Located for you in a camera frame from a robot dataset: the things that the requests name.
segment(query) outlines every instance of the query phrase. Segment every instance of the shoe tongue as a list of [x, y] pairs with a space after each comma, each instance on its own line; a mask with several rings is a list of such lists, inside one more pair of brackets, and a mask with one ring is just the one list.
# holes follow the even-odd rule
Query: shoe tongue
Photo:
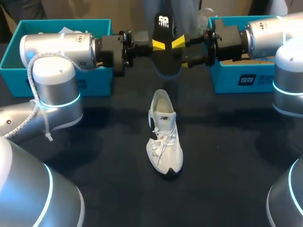
[[153, 116], [156, 120], [155, 126], [158, 127], [160, 131], [171, 131], [174, 128], [176, 113], [160, 113], [153, 112]]

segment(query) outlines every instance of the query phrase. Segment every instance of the black table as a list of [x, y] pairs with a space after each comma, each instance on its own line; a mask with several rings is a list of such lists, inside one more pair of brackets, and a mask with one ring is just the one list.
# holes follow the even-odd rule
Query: black table
[[[1, 106], [24, 101], [0, 86]], [[184, 165], [175, 181], [160, 178], [146, 154], [159, 88], [177, 112]], [[20, 146], [79, 187], [84, 227], [268, 227], [267, 193], [303, 148], [301, 119], [276, 113], [270, 94], [215, 95], [205, 67], [166, 81], [137, 59], [112, 97], [83, 102], [77, 126]]]

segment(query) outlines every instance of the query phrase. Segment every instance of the black insole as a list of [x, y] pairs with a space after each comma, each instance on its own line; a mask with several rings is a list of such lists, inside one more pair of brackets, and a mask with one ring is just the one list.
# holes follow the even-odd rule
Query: black insole
[[165, 44], [165, 51], [154, 51], [151, 59], [157, 71], [165, 77], [179, 74], [182, 60], [173, 56], [171, 43], [174, 38], [174, 18], [169, 13], [158, 12], [154, 20], [152, 39]]

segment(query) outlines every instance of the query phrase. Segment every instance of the white sneaker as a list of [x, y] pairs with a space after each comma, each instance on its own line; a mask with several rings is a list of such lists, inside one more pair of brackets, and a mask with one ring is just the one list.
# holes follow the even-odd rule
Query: white sneaker
[[148, 158], [163, 175], [176, 175], [183, 164], [183, 152], [179, 143], [176, 112], [165, 90], [157, 90], [149, 110], [152, 130], [146, 145]]

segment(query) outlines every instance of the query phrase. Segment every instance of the teal box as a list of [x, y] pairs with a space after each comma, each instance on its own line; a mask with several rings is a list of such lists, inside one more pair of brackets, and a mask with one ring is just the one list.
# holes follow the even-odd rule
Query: teal box
[[[73, 31], [88, 31], [95, 38], [112, 34], [110, 19], [23, 20], [8, 45], [0, 64], [0, 73], [14, 97], [32, 97], [27, 81], [27, 70], [19, 54], [19, 43], [24, 35], [58, 33], [63, 27]], [[76, 71], [82, 96], [110, 96], [113, 73], [111, 68], [100, 67], [88, 72]]]
[[[261, 20], [272, 16], [243, 16], [243, 17], [210, 17], [208, 26], [213, 26], [213, 21], [223, 19], [225, 26], [237, 25], [239, 30], [254, 20]], [[274, 78], [274, 59], [272, 64], [223, 64], [216, 60], [210, 67], [210, 73], [215, 93], [257, 93], [272, 92]]]

